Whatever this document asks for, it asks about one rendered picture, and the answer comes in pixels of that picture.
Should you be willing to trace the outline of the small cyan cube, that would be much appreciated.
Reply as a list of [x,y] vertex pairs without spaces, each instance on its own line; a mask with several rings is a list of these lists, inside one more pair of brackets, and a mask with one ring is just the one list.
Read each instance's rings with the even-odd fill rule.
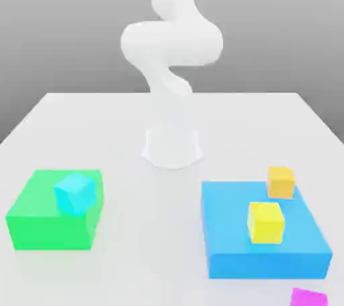
[[54,185],[57,208],[63,213],[80,216],[97,202],[95,180],[73,172]]

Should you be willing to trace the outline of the small orange cube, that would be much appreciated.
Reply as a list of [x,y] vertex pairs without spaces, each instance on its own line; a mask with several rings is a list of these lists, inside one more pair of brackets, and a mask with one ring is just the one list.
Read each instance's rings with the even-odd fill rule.
[[295,176],[288,167],[270,166],[267,175],[267,194],[272,199],[292,199]]

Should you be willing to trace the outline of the small yellow cube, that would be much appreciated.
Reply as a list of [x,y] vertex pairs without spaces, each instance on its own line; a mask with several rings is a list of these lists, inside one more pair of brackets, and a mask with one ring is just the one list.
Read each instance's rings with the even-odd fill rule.
[[250,202],[247,227],[253,244],[281,244],[285,218],[277,202]]

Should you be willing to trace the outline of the small magenta cube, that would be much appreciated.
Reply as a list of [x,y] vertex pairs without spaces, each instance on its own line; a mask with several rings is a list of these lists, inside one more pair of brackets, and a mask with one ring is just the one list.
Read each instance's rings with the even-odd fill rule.
[[324,293],[293,288],[290,306],[328,306],[328,298]]

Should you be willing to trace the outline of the large blue box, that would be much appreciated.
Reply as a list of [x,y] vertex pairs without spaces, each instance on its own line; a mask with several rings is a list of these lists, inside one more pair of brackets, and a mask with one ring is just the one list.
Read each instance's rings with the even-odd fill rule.
[[210,278],[324,279],[332,251],[299,189],[279,201],[285,217],[280,244],[254,244],[249,203],[266,202],[263,181],[204,181],[202,225]]

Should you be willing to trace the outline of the large green box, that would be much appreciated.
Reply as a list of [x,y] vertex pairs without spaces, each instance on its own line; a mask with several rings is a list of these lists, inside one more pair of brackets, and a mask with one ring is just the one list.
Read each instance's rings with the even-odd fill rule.
[[[80,216],[56,206],[54,185],[78,172],[95,180],[97,202]],[[16,250],[88,250],[91,248],[104,193],[100,170],[35,170],[5,216]]]

